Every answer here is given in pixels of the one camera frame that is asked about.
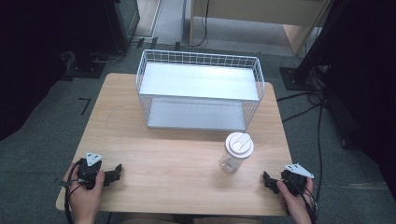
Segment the black stand base plate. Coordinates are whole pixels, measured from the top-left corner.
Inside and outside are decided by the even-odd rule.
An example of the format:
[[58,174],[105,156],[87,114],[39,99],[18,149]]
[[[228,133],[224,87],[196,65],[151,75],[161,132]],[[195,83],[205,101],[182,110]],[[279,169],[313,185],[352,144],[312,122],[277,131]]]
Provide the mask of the black stand base plate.
[[104,63],[93,61],[89,54],[83,56],[75,54],[65,75],[67,77],[99,78],[104,68]]

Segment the dark cabinet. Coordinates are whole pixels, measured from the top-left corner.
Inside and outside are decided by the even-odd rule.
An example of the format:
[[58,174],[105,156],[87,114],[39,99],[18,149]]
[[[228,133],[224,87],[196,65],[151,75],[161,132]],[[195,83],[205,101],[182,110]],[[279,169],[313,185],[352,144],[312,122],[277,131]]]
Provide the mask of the dark cabinet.
[[140,14],[136,0],[105,0],[111,49],[125,52],[132,42]]

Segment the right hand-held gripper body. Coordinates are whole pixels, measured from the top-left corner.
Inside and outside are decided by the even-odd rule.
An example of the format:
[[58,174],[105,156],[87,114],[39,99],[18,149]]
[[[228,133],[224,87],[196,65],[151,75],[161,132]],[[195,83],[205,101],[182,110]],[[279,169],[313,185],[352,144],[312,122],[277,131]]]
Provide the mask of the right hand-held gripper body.
[[289,192],[296,196],[304,191],[306,179],[314,178],[314,175],[308,172],[299,163],[295,163],[284,165],[284,171],[281,173],[281,178]]

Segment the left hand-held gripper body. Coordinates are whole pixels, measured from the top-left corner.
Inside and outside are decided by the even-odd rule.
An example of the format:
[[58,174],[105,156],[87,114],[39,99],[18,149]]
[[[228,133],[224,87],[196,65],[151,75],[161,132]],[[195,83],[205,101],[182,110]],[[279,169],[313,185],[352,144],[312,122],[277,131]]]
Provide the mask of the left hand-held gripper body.
[[93,189],[96,175],[102,165],[102,155],[87,151],[85,157],[79,160],[78,181],[85,185],[86,189]]

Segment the person's left hand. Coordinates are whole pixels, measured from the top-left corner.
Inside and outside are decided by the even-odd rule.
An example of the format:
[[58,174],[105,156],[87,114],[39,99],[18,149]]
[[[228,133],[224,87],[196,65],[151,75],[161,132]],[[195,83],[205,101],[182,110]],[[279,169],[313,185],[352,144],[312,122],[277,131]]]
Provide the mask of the person's left hand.
[[78,169],[79,166],[72,162],[64,174],[64,182],[72,181],[66,188],[71,193],[69,205],[74,213],[75,224],[94,224],[101,204],[105,172],[98,172],[93,189],[85,189],[77,182]]

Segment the black metal stand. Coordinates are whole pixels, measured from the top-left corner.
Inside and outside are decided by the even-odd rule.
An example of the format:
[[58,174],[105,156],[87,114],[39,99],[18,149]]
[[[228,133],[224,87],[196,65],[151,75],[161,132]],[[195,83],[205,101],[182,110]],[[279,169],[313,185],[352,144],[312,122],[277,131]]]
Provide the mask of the black metal stand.
[[330,12],[318,38],[297,68],[279,68],[287,90],[315,91],[317,89],[311,77],[312,69],[329,61],[330,49],[332,49],[335,41],[336,23],[339,21],[347,3],[348,0],[333,0]]

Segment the light wooden desk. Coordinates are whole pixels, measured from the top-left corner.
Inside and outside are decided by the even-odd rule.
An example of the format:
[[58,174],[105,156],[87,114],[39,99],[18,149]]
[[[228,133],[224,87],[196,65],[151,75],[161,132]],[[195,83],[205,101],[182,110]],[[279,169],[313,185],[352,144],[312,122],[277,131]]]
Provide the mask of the light wooden desk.
[[194,17],[282,24],[297,54],[313,29],[326,19],[332,0],[191,0],[190,43]]

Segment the clear bottle with white lid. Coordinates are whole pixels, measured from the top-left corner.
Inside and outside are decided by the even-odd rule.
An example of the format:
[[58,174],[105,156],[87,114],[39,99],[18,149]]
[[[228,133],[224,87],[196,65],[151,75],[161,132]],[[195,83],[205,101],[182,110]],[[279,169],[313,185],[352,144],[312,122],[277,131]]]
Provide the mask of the clear bottle with white lid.
[[220,168],[227,173],[235,173],[242,163],[251,156],[254,143],[247,133],[230,133],[224,143],[224,151],[219,160]]

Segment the dark curtain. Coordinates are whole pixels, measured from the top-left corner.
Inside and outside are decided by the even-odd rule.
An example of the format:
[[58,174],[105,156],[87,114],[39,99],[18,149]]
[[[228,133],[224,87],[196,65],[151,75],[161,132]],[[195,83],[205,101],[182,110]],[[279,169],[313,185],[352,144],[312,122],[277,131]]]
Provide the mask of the dark curtain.
[[0,141],[23,126],[75,54],[91,56],[88,22],[101,2],[0,0]]
[[396,0],[338,0],[325,76],[355,121],[346,136],[380,168],[396,200]]

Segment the person's right hand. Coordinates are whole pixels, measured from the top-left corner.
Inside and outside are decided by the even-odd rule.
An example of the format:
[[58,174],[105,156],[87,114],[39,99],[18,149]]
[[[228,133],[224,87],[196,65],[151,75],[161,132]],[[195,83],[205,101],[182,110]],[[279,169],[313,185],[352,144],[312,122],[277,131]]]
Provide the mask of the person's right hand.
[[306,185],[303,196],[293,196],[282,181],[277,181],[279,189],[279,204],[284,210],[288,210],[293,224],[312,224],[306,203],[313,206],[310,192],[313,191],[314,183],[311,178],[306,179]]

